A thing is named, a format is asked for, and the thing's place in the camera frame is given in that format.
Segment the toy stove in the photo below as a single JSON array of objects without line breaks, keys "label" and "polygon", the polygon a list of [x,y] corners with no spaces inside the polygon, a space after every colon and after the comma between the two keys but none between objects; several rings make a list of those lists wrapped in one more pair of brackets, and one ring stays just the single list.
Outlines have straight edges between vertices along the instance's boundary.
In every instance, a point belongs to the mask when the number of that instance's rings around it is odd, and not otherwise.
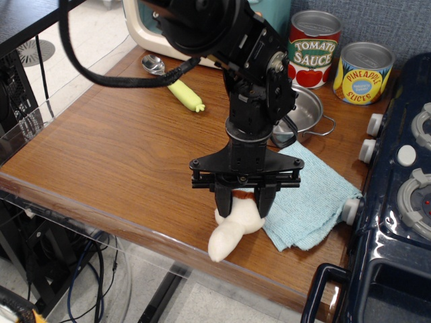
[{"label": "toy stove", "polygon": [[343,285],[338,322],[431,322],[431,53],[405,64],[368,134],[364,198],[343,215],[355,228],[348,268],[318,268],[302,322],[314,320],[330,280]]}]

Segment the blue wall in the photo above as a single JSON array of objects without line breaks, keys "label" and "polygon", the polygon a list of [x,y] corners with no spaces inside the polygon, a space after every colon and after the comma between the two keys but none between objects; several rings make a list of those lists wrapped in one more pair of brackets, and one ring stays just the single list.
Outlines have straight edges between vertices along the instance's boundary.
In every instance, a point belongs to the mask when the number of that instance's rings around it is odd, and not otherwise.
[{"label": "blue wall", "polygon": [[431,52],[431,0],[292,0],[291,15],[315,9],[343,23],[336,57],[351,42],[377,42],[396,55],[394,67]]}]

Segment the stove handle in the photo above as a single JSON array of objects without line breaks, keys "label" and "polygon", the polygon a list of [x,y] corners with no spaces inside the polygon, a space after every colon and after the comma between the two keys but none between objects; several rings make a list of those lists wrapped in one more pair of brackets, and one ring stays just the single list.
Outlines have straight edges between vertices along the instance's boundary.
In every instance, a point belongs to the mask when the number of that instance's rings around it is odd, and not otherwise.
[{"label": "stove handle", "polygon": [[329,281],[345,285],[350,280],[350,272],[334,264],[321,264],[314,274],[307,301],[301,317],[301,323],[314,322],[321,302],[323,291]]}]

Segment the pineapple slices can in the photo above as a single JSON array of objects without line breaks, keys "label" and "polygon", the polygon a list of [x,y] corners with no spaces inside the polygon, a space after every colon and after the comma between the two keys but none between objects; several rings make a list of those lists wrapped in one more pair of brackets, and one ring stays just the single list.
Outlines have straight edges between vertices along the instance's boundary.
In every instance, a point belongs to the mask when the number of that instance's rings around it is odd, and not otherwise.
[{"label": "pineapple slices can", "polygon": [[305,10],[292,16],[288,75],[293,83],[311,89],[326,83],[341,27],[337,17],[324,11]]},{"label": "pineapple slices can", "polygon": [[385,90],[395,55],[381,44],[353,42],[341,51],[333,84],[335,95],[344,102],[368,105]]}]

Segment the blue towel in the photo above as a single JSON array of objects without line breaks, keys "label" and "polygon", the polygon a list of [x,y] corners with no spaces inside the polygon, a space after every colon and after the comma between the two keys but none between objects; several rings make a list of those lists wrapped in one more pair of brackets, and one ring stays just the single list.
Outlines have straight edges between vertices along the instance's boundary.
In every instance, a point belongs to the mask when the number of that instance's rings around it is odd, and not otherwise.
[{"label": "blue towel", "polygon": [[299,142],[280,153],[303,159],[300,188],[282,188],[263,229],[279,251],[291,246],[309,250],[339,222],[347,199],[361,192]]}]

